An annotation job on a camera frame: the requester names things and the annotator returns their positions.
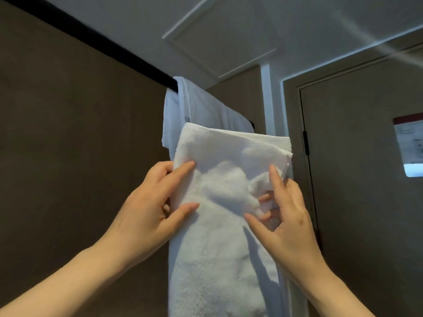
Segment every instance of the ceiling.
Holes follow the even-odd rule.
[[[271,60],[285,78],[423,24],[423,0],[48,0],[202,88]]]

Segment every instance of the towel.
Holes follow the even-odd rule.
[[[182,127],[186,122],[208,128],[254,133],[251,123],[236,111],[225,106],[208,92],[191,81],[175,77],[178,93],[168,89],[163,112],[163,136],[161,143],[169,149],[171,160]]]
[[[289,138],[216,130],[186,123],[173,166],[196,161],[171,198],[200,207],[170,241],[169,316],[288,316],[285,279],[252,234],[243,214],[262,215],[272,204],[269,165],[284,176]]]

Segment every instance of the left hand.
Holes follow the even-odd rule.
[[[197,210],[199,204],[191,202],[181,205],[167,217],[165,204],[181,180],[194,168],[193,161],[175,171],[172,171],[172,161],[153,166],[93,247],[111,254],[113,260],[118,259],[124,270],[147,259],[173,236],[190,213]]]

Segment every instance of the forearm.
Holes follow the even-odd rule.
[[[303,289],[322,317],[374,317],[329,268]]]
[[[91,247],[29,291],[0,309],[0,317],[65,317],[114,281],[123,269],[104,251]]]

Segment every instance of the wall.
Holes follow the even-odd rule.
[[[252,121],[256,133],[266,134],[259,66],[214,85],[207,91],[226,106]]]
[[[0,1],[0,306],[108,228],[157,161],[166,89]],[[166,316],[167,249],[79,316]]]

